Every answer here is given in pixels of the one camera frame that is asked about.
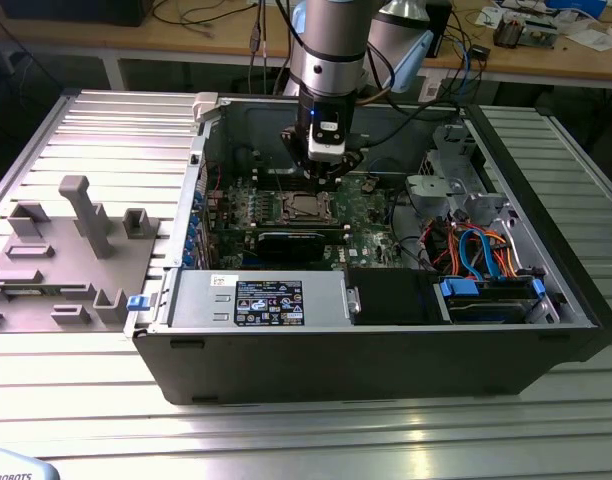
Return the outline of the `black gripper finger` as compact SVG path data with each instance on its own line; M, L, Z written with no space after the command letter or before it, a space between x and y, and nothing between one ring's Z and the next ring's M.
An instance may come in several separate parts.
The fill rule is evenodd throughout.
M323 162L320 168L319 184L334 185L338 179L354 170L364 160L361 150L345 152L336 162Z
M320 165L308 156L306 140L294 127L286 127L280 133L280 138L289 153L293 163L302 171L304 177L313 185L320 184Z

